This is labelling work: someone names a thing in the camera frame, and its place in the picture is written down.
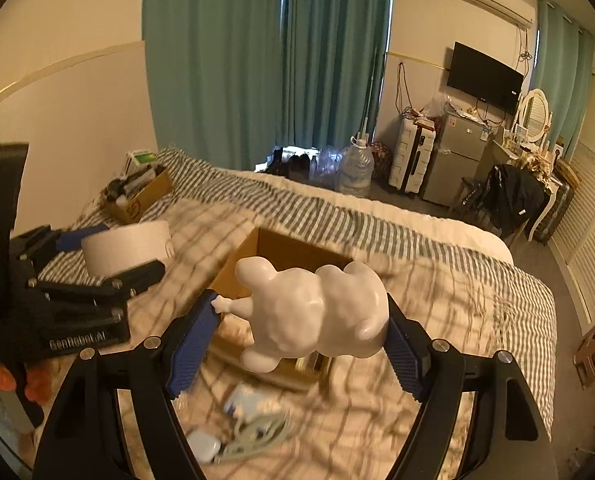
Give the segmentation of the person's left hand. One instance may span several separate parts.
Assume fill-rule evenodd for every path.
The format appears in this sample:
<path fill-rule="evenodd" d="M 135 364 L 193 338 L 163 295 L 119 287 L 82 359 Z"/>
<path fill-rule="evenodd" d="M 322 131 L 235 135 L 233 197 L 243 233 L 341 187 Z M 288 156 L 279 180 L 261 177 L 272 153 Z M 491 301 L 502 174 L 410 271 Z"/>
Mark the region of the person's left hand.
<path fill-rule="evenodd" d="M 52 366 L 48 361 L 36 363 L 26 370 L 25 396 L 29 401 L 46 404 L 52 394 Z M 11 372 L 0 363 L 0 390 L 14 391 L 16 381 Z"/>

